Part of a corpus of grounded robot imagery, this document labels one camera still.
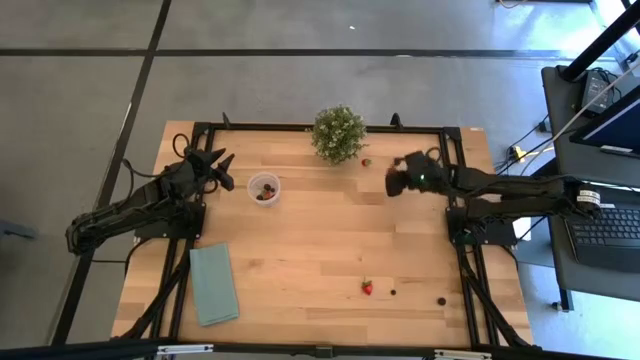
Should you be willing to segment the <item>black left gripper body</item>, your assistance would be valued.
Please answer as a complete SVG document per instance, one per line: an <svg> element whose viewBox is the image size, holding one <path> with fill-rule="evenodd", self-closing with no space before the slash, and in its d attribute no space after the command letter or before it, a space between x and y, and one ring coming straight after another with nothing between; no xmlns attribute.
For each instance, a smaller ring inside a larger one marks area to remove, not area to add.
<svg viewBox="0 0 640 360"><path fill-rule="evenodd" d="M200 149L191 149L187 152L186 160L191 164L192 170L197 184L197 189L205 192L208 183L213 183L215 192L218 186L222 186L227 191L235 188L233 177L227 171L218 169L218 165L213 167L209 163L210 153L212 151L204 151Z"/></svg>

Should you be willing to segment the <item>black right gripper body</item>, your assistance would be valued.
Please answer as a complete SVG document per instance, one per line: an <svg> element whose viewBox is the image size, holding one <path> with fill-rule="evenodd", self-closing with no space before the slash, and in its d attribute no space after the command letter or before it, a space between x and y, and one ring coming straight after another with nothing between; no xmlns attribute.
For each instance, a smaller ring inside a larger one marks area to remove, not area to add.
<svg viewBox="0 0 640 360"><path fill-rule="evenodd" d="M410 153L404 157L404 162L406 169L402 179L406 189L432 193L449 190L446 169L424 152Z"/></svg>

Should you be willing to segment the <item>teal folded cloth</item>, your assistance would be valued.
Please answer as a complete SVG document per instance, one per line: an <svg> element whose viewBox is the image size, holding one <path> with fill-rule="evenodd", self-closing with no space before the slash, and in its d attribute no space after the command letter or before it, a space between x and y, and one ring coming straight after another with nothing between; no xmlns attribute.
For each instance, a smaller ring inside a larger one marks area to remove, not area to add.
<svg viewBox="0 0 640 360"><path fill-rule="evenodd" d="M237 319L239 306L228 245L192 249L189 255L198 324L207 327Z"/></svg>

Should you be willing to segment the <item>black power adapter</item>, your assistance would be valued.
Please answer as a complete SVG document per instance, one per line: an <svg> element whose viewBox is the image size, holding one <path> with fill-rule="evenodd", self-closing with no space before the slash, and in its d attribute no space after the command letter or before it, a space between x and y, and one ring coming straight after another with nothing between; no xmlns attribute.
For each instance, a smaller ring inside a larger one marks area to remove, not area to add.
<svg viewBox="0 0 640 360"><path fill-rule="evenodd" d="M612 86L606 93L598 96L617 78L617 75L601 67L587 71L583 77L583 93L581 97L581 107L585 109L584 116L596 117L622 97L621 91L616 86Z"/></svg>

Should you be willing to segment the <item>artificial plant in black pot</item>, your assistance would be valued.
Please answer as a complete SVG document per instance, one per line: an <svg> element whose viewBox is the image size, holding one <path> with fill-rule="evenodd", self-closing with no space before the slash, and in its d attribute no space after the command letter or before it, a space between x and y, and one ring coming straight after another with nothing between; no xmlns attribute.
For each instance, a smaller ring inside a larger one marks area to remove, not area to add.
<svg viewBox="0 0 640 360"><path fill-rule="evenodd" d="M332 166L356 158L367 146L367 129L362 116L345 105L318 112L309 132L316 155Z"/></svg>

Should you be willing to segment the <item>grey side desk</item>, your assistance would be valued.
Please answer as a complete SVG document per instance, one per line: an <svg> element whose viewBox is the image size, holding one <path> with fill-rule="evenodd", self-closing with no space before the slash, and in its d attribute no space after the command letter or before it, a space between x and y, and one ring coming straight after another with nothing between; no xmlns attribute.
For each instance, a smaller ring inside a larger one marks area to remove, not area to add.
<svg viewBox="0 0 640 360"><path fill-rule="evenodd" d="M554 134L575 115L581 86L563 80L554 67L541 70L544 95ZM555 157L537 170L539 174L569 174L605 184L606 195L616 200L640 200L640 159L606 154L596 147L575 144L565 135L554 142ZM565 222L548 219L550 244L561 302L571 305L571 293L640 302L640 273L590 267L577 262Z"/></svg>

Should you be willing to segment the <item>black laptop keyboard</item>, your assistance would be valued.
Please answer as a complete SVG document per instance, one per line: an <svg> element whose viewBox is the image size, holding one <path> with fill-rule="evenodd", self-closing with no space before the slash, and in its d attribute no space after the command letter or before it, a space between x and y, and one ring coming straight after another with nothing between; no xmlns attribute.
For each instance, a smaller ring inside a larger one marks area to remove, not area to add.
<svg viewBox="0 0 640 360"><path fill-rule="evenodd" d="M598 212L564 220L576 261L640 273L640 188L587 183L587 189L599 194Z"/></svg>

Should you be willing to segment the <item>black computer monitor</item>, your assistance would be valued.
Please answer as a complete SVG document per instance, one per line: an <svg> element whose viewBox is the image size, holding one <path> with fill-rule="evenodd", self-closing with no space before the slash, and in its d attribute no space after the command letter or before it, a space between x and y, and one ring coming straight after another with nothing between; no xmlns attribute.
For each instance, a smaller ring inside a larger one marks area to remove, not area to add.
<svg viewBox="0 0 640 360"><path fill-rule="evenodd" d="M577 130L570 141L640 159L640 84Z"/></svg>

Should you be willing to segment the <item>black rig pole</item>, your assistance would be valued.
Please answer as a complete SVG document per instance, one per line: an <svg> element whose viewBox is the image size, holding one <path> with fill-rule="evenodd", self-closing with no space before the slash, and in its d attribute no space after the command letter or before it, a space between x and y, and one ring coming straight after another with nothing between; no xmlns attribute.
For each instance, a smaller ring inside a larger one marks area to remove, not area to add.
<svg viewBox="0 0 640 360"><path fill-rule="evenodd" d="M565 81L580 77L601 55L631 29L640 24L640 0L625 7L624 12L607 27L569 66L560 71Z"/></svg>

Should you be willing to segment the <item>clear plastic tupperware container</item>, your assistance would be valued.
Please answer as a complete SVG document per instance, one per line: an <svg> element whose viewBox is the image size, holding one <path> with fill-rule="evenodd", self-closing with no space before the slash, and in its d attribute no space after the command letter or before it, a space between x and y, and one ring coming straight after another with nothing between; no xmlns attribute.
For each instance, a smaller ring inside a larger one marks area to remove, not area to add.
<svg viewBox="0 0 640 360"><path fill-rule="evenodd" d="M272 191L275 195L273 198L269 200L259 201L256 199L256 196L259 194L264 194L265 190L263 186L265 184L270 184L272 186ZM275 206L280 199L280 190L281 183L278 176L270 172L259 172L251 177L247 184L247 192L251 200L253 200L257 205L261 207L273 207Z"/></svg>

